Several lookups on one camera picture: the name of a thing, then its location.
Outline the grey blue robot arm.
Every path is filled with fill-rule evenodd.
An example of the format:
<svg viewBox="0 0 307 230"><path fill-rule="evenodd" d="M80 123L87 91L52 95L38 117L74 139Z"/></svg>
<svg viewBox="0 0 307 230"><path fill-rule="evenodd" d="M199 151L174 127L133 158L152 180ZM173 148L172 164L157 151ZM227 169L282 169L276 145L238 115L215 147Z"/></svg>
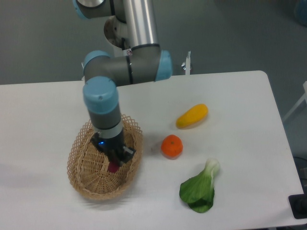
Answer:
<svg viewBox="0 0 307 230"><path fill-rule="evenodd" d="M123 50L131 54L112 58L104 51L90 52L84 59L83 99L94 127L91 138L113 170L129 162L135 149L124 143L124 129L117 88L169 79L173 73L170 53L160 48L151 0L75 0L81 18L109 16L127 28L113 27Z"/></svg>

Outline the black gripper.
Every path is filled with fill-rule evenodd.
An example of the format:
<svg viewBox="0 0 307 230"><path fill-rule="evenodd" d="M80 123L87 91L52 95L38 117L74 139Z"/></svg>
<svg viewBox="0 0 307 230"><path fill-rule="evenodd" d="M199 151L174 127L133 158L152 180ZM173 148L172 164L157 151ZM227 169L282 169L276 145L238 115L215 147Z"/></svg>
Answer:
<svg viewBox="0 0 307 230"><path fill-rule="evenodd" d="M123 130L112 138L102 138L99 133L94 133L90 142L97 151L108 157L109 162L114 162L118 166L128 163L136 152L134 148L125 145Z"/></svg>

